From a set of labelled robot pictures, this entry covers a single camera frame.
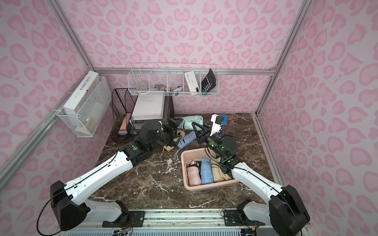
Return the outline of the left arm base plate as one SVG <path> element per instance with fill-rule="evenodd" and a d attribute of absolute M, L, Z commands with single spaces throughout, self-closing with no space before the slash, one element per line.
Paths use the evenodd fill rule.
<path fill-rule="evenodd" d="M 145 211 L 126 211 L 113 222 L 103 221 L 102 228 L 129 228 L 129 227 L 142 227 Z"/>

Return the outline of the pink umbrella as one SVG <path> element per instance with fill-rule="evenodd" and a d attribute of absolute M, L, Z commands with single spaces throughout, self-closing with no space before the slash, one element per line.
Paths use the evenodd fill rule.
<path fill-rule="evenodd" d="M 191 163 L 187 166 L 187 178 L 188 185 L 190 187 L 200 186 L 201 177 L 200 177 L 200 163 L 192 160 Z"/>

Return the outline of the cream umbrella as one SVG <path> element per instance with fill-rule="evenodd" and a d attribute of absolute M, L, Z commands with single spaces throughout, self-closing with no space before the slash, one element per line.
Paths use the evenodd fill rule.
<path fill-rule="evenodd" d="M 220 164 L 217 160 L 210 159 L 210 162 L 211 162 L 213 180 L 215 183 L 230 181 L 232 179 L 232 177 L 222 172 L 220 168 Z"/>
<path fill-rule="evenodd" d="M 185 132 L 183 130 L 179 130 L 177 135 L 173 138 L 168 145 L 164 146 L 163 149 L 171 152 L 175 147 L 177 147 L 178 143 L 185 137 Z"/>

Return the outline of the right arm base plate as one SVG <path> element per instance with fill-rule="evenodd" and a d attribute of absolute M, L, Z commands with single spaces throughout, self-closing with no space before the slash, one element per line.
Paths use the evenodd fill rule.
<path fill-rule="evenodd" d="M 236 209 L 222 209 L 220 213 L 224 219 L 225 226 L 265 226 L 265 223 L 249 220 L 243 212 Z"/>

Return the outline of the mint green umbrella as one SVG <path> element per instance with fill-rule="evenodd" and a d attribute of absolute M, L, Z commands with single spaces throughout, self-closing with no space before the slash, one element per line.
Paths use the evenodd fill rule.
<path fill-rule="evenodd" d="M 186 116 L 182 117 L 182 122 L 179 124 L 178 129 L 182 130 L 193 130 L 193 123 L 197 123 L 199 125 L 203 125 L 203 116 L 196 115 L 196 116 Z"/>

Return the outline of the pink plastic storage box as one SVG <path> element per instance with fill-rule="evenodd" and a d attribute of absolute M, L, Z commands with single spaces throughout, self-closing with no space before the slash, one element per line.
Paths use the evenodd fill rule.
<path fill-rule="evenodd" d="M 230 186 L 233 184 L 238 183 L 239 181 L 231 179 L 227 181 L 222 181 L 218 183 L 210 183 L 205 185 L 197 185 L 197 186 L 190 186 L 189 175 L 188 175 L 188 166 L 194 162 L 201 162 L 202 159 L 208 158 L 209 156 L 206 154 L 205 148 L 198 148 L 192 150 L 183 151 L 181 154 L 181 162 L 182 162 L 182 172 L 183 172 L 183 181 L 184 186 L 189 191 L 204 191 L 210 190 L 214 188 L 220 188 L 225 186 Z"/>

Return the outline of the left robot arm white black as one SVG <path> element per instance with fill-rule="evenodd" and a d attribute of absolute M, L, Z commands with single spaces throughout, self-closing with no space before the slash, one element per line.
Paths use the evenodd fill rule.
<path fill-rule="evenodd" d="M 176 145 L 180 139 L 177 129 L 182 121 L 182 118 L 169 118 L 165 123 L 148 121 L 132 141 L 102 164 L 67 183 L 53 183 L 47 204 L 51 206 L 60 230 L 69 231 L 84 222 L 96 221 L 101 221 L 104 227 L 131 227 L 131 213 L 122 201 L 95 202 L 89 197 L 160 148 Z"/>

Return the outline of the blue umbrella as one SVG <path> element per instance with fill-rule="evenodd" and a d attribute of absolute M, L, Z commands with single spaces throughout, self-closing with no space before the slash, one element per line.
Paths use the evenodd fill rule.
<path fill-rule="evenodd" d="M 200 176 L 201 176 L 201 184 L 212 184 L 214 183 L 214 177 L 212 173 L 212 166 L 210 159 L 203 158 L 201 160 L 201 169 L 200 169 Z"/>
<path fill-rule="evenodd" d="M 187 134 L 177 145 L 178 150 L 175 152 L 174 158 L 177 159 L 178 152 L 182 150 L 183 148 L 187 147 L 189 144 L 191 144 L 193 141 L 197 139 L 196 133 L 194 131 L 191 131 L 189 134 Z"/>

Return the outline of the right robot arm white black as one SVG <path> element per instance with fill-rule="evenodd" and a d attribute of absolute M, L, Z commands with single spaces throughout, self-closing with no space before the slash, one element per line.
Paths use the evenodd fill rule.
<path fill-rule="evenodd" d="M 211 133 L 209 126 L 198 123 L 193 123 L 192 127 L 198 143 L 205 143 L 206 150 L 212 150 L 220 159 L 221 171 L 246 185 L 267 204 L 261 210 L 258 210 L 253 202 L 240 204 L 239 211 L 248 220 L 271 225 L 280 236 L 296 236 L 302 232 L 311 218 L 293 186 L 283 187 L 274 183 L 241 161 L 237 156 L 237 142 L 232 136 L 219 137 Z"/>

